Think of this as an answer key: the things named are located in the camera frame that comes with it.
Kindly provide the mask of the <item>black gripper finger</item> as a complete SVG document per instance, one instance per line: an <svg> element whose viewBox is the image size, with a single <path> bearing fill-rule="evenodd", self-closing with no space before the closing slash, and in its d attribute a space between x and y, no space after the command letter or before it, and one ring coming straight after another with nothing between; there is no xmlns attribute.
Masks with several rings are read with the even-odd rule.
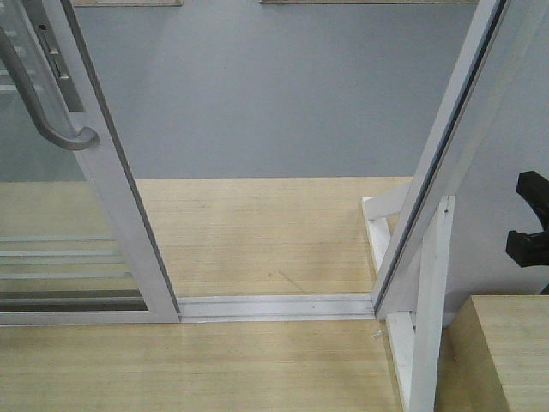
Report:
<svg viewBox="0 0 549 412"><path fill-rule="evenodd" d="M544 232L548 231L548 179L535 171L519 173L516 192L536 214Z"/></svg>
<svg viewBox="0 0 549 412"><path fill-rule="evenodd" d="M506 253L522 268L548 265L548 232L509 231Z"/></svg>

